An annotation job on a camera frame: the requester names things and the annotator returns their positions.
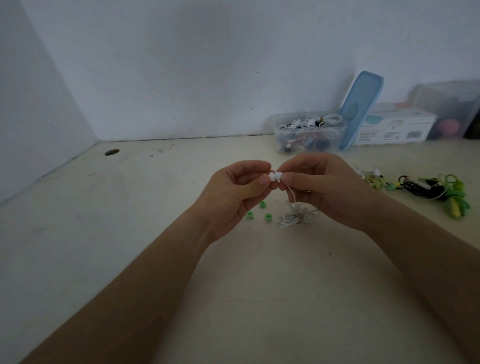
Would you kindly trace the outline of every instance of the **hand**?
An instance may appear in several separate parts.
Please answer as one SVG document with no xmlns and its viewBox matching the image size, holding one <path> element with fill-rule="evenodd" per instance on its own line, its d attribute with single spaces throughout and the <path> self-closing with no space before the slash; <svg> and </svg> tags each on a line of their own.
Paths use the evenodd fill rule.
<svg viewBox="0 0 480 364">
<path fill-rule="evenodd" d="M 370 209 L 382 194 L 371 188 L 339 156 L 328 153 L 302 153 L 279 168 L 283 172 L 279 188 L 287 190 L 288 200 L 315 206 L 328 217 L 354 229 L 364 230 Z"/>
<path fill-rule="evenodd" d="M 228 234 L 245 214 L 264 200 L 278 182 L 270 182 L 271 164 L 244 160 L 214 173 L 190 208 L 211 225 L 208 243 Z"/>
</svg>

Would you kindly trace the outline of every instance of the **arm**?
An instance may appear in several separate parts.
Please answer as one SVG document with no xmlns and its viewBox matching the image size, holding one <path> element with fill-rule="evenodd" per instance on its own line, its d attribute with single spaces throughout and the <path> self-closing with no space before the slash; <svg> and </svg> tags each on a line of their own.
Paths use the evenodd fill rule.
<svg viewBox="0 0 480 364">
<path fill-rule="evenodd" d="M 479 250 L 372 189 L 338 156 L 302 154 L 278 171 L 281 190 L 370 236 L 480 363 Z"/>
<path fill-rule="evenodd" d="M 244 161 L 216 172 L 192 207 L 22 363 L 149 363 L 204 251 L 277 187 L 269 171 Z"/>
</svg>

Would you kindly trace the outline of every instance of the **person's left hand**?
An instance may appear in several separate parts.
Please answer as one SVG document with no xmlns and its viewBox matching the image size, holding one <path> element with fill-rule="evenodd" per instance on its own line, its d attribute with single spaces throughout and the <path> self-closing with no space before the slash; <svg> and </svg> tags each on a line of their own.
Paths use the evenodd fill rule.
<svg viewBox="0 0 480 364">
<path fill-rule="evenodd" d="M 214 173 L 190 208 L 211 225 L 209 243 L 228 234 L 245 214 L 265 199 L 278 182 L 270 182 L 271 164 L 244 160 Z"/>
</svg>

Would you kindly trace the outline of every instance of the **transparent plastic box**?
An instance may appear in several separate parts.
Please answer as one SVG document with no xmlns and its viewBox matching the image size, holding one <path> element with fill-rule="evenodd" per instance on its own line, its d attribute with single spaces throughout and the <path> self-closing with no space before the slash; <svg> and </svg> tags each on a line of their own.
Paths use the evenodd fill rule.
<svg viewBox="0 0 480 364">
<path fill-rule="evenodd" d="M 413 105 L 438 115 L 428 140 L 461 138 L 480 109 L 480 80 L 420 85 Z"/>
<path fill-rule="evenodd" d="M 294 130 L 281 130 L 281 125 L 291 124 L 296 119 L 305 120 L 307 116 L 327 116 L 332 112 L 291 112 L 277 114 L 269 117 L 275 131 L 276 149 L 283 154 L 296 154 L 301 152 L 334 152 L 340 149 L 343 134 L 347 123 L 342 120 L 338 124 L 328 126 L 327 123 L 320 128 L 302 128 Z"/>
</svg>

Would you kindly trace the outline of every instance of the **forearm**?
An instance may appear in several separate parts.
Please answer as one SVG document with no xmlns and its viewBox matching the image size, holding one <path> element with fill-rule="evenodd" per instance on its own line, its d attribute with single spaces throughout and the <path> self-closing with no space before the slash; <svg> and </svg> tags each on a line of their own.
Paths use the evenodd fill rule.
<svg viewBox="0 0 480 364">
<path fill-rule="evenodd" d="M 148 363 L 208 246 L 188 210 L 22 363 Z"/>
<path fill-rule="evenodd" d="M 480 252 L 382 196 L 365 232 L 480 362 Z"/>
</svg>

